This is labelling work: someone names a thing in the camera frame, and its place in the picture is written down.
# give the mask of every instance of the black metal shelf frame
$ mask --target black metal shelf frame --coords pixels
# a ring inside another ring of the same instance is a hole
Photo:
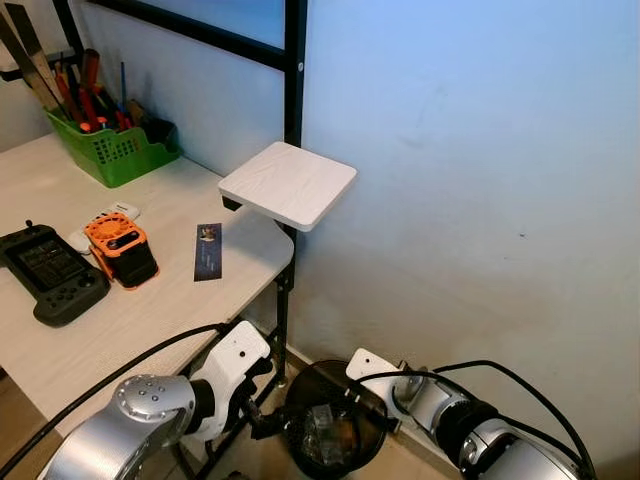
[[[301,146],[307,0],[285,0],[284,49],[137,0],[87,1],[283,72],[284,141],[296,147]],[[80,35],[78,34],[77,26],[73,20],[68,0],[52,0],[52,2],[67,41],[74,49],[75,54],[67,60],[79,63],[84,48]],[[0,72],[0,76],[5,81],[22,78],[19,70]],[[233,202],[225,202],[225,205],[227,204],[232,205]],[[294,252],[289,265],[284,268],[275,280],[277,284],[276,326],[267,336],[267,339],[274,352],[276,375],[258,396],[256,400],[258,405],[261,405],[271,391],[285,380],[287,316],[289,293],[294,286],[297,230],[287,225],[281,225],[281,228],[287,236],[291,238],[294,245]],[[206,450],[209,459],[200,472],[198,472],[197,478],[206,478],[245,424],[246,417],[236,422],[215,450],[212,447],[212,443],[207,442]]]

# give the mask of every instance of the white desk surface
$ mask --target white desk surface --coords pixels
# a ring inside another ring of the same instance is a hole
[[[308,232],[356,174],[348,165],[275,142],[221,180],[218,187],[225,197]]]
[[[291,240],[248,208],[231,212],[220,177],[180,158],[108,189],[75,166],[54,135],[0,154],[0,235],[25,219],[65,238],[116,200],[142,211],[160,274],[134,291],[112,284],[107,296],[72,323],[54,329],[32,314],[35,299],[0,268],[0,365],[48,419],[97,381],[151,346],[197,326],[235,317],[288,264]],[[222,223],[222,279],[194,283],[196,225]],[[132,369],[174,374],[211,338],[183,340]],[[66,435],[102,408],[110,385],[58,427]]]

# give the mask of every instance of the tile floor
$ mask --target tile floor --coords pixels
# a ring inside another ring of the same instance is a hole
[[[282,401],[286,389],[277,389],[263,405],[269,413]],[[11,456],[42,424],[44,418],[22,394],[20,389],[6,377],[0,380],[0,464]],[[61,438],[55,432],[48,435],[38,448],[12,473],[9,479],[32,479],[41,470],[48,457],[60,444]],[[194,464],[201,453],[191,447],[195,456]],[[286,446],[279,437],[254,441],[245,428],[225,453],[216,468],[208,476],[209,480],[222,480],[233,471],[240,471],[251,480],[297,480],[306,477],[296,467],[287,453]],[[177,466],[168,450],[158,452],[148,459],[142,470],[141,480],[183,480],[186,477]],[[380,453],[365,467],[351,473],[348,480],[447,480],[446,476],[421,458],[400,445],[394,438],[387,437]]]

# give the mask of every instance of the green plastic basket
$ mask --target green plastic basket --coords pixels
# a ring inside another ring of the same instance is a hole
[[[54,113],[46,114],[76,165],[109,188],[166,165],[182,153],[175,128],[165,144],[150,144],[139,127],[121,133],[106,129],[85,134]]]

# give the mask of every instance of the card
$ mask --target card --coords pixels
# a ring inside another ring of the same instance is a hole
[[[222,278],[222,225],[198,225],[196,234],[196,266],[194,282]]]

